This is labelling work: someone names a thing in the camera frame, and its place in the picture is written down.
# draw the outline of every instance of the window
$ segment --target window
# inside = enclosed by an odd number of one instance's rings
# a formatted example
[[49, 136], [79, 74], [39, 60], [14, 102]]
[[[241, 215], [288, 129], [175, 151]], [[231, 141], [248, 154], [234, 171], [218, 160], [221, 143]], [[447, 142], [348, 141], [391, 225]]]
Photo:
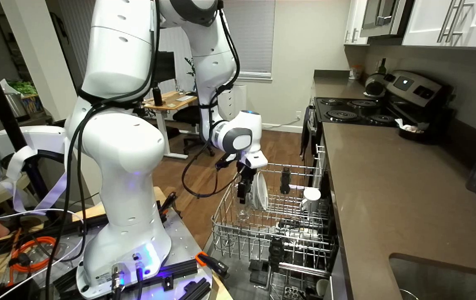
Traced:
[[[273, 24], [276, 0], [226, 0], [225, 16], [229, 31], [240, 56], [242, 80], [271, 80]], [[90, 25], [95, 0], [59, 0], [63, 18], [80, 71], [86, 71]], [[190, 44], [180, 28], [160, 31], [160, 50], [175, 53], [175, 73], [181, 89], [191, 90], [193, 78], [188, 75]], [[160, 89], [170, 91], [174, 83], [164, 82]]]

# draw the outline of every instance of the white cabinet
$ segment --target white cabinet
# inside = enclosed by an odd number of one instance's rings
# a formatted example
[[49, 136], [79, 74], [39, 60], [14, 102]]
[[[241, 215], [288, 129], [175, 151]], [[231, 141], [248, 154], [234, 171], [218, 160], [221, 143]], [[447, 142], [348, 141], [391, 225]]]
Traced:
[[362, 22], [364, 21], [364, 11], [366, 10], [366, 0], [351, 0], [347, 27], [345, 31], [344, 43], [348, 45], [362, 45], [368, 42], [368, 38], [360, 37]]
[[476, 47], [476, 0], [416, 0], [403, 45]]

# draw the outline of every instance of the cabinet handle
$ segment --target cabinet handle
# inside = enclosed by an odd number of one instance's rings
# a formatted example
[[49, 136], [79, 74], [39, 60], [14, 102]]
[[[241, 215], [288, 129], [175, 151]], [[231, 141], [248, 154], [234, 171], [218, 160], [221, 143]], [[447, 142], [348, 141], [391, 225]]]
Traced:
[[462, 8], [464, 8], [465, 6], [473, 6], [473, 3], [466, 3], [466, 0], [461, 0], [458, 6], [455, 6], [457, 8], [457, 11], [455, 12], [455, 16], [453, 17], [453, 23], [451, 23], [451, 27], [449, 28], [446, 43], [451, 42], [453, 40], [454, 35], [462, 34], [462, 32], [454, 32], [454, 30], [455, 27], [457, 27], [458, 20], [461, 18]]
[[449, 23], [449, 19], [451, 18], [451, 13], [453, 13], [453, 7], [455, 7], [455, 1], [456, 0], [451, 0], [451, 3], [449, 4], [449, 8], [447, 10], [446, 18], [444, 19], [442, 23], [442, 28], [440, 29], [440, 34], [438, 35], [438, 40], [436, 42], [441, 43], [443, 40], [443, 36], [445, 35], [446, 32], [446, 26], [447, 23]]
[[351, 43], [355, 42], [355, 35], [356, 35], [357, 32], [358, 32], [358, 30], [356, 30], [356, 28], [353, 28], [353, 37], [351, 38]]

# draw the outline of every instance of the wire rack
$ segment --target wire rack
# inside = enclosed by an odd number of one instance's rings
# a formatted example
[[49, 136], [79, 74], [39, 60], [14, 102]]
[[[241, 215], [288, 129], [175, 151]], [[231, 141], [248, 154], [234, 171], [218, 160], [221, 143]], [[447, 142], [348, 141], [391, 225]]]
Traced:
[[[288, 194], [280, 191], [285, 167], [290, 169]], [[268, 188], [266, 211], [253, 209], [249, 203], [240, 204], [237, 182], [230, 185], [212, 218], [214, 251], [224, 258], [267, 260], [272, 239], [282, 239], [283, 261], [277, 274], [270, 274], [272, 290], [280, 295], [288, 287], [312, 284], [307, 282], [309, 277], [328, 277], [337, 251], [331, 201], [320, 200], [311, 213], [300, 208], [304, 188], [321, 177], [315, 171], [313, 167], [276, 163], [259, 169]]]

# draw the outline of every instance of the bottle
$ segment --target bottle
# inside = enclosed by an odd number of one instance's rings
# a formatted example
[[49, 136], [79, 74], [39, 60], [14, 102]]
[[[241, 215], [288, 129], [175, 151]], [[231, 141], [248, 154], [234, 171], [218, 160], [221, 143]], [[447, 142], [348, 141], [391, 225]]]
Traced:
[[383, 58], [383, 60], [381, 61], [381, 65], [377, 67], [376, 73], [386, 75], [386, 67], [384, 65], [386, 65], [386, 58]]

